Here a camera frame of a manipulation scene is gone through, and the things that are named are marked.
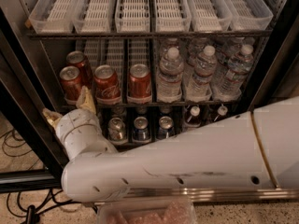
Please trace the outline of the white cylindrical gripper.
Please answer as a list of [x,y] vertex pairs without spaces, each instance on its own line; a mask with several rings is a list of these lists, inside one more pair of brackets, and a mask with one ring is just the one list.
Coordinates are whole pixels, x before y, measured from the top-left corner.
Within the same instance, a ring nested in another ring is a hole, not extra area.
[[62,115],[47,108],[42,110],[48,124],[64,146],[69,160],[82,153],[116,153],[117,149],[103,136],[92,92],[83,86],[75,109]]

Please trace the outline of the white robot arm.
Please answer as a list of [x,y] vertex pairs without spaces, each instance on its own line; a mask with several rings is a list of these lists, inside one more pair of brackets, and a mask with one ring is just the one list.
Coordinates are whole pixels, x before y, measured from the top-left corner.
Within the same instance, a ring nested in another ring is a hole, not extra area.
[[89,90],[76,109],[45,109],[69,158],[71,199],[119,199],[132,189],[298,189],[299,97],[119,152],[103,134]]

